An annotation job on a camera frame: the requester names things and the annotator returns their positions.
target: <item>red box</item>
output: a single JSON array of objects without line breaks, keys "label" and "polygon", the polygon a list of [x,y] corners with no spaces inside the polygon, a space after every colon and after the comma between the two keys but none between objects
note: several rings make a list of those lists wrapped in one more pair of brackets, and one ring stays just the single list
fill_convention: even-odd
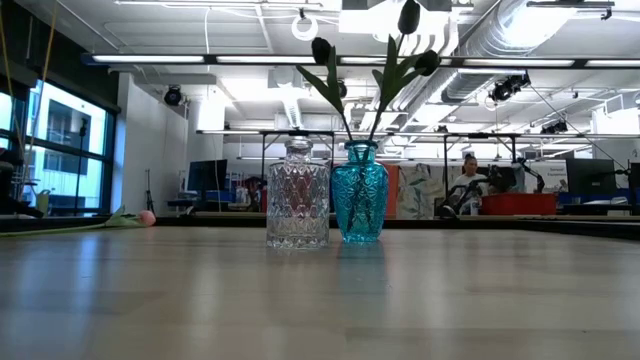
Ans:
[{"label": "red box", "polygon": [[482,197],[484,215],[555,215],[555,194],[496,194]]}]

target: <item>clear glass vase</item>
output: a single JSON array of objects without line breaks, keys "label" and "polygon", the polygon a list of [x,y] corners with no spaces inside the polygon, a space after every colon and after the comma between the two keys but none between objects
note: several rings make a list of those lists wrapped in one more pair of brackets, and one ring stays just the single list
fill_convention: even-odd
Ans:
[{"label": "clear glass vase", "polygon": [[387,212],[389,175],[375,163],[378,145],[357,140],[345,144],[349,161],[331,175],[333,204],[345,243],[375,242]]},{"label": "clear glass vase", "polygon": [[284,162],[267,175],[267,245],[316,248],[329,244],[329,167],[311,162],[311,141],[285,143]]}]

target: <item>dark tulip flower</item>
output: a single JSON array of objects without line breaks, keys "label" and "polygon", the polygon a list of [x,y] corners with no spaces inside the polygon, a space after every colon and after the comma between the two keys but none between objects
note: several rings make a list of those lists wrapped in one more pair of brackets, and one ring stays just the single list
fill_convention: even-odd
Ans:
[{"label": "dark tulip flower", "polygon": [[323,38],[315,38],[311,42],[311,53],[313,60],[318,65],[327,65],[329,63],[329,55],[331,54],[331,44]]},{"label": "dark tulip flower", "polygon": [[415,0],[407,0],[402,6],[398,30],[404,35],[413,34],[420,23],[420,5]]},{"label": "dark tulip flower", "polygon": [[422,54],[418,61],[416,61],[414,69],[424,69],[424,71],[420,74],[421,76],[430,76],[440,65],[440,56],[433,51],[429,50]]}]

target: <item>wooden table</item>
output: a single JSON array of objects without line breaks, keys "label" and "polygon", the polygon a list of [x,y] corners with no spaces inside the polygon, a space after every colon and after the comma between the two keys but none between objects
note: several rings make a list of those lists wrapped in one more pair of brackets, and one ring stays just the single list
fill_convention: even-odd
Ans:
[{"label": "wooden table", "polygon": [[0,359],[640,359],[640,247],[385,230],[277,251],[264,229],[0,239]]}]

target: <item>blue vase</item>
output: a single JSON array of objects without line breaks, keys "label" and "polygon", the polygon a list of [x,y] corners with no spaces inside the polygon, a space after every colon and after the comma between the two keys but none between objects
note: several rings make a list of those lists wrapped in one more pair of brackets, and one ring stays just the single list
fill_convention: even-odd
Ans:
[{"label": "blue vase", "polygon": [[331,192],[345,243],[375,242],[387,212],[389,175],[374,162],[378,145],[356,140],[345,144],[349,161],[333,169]]}]

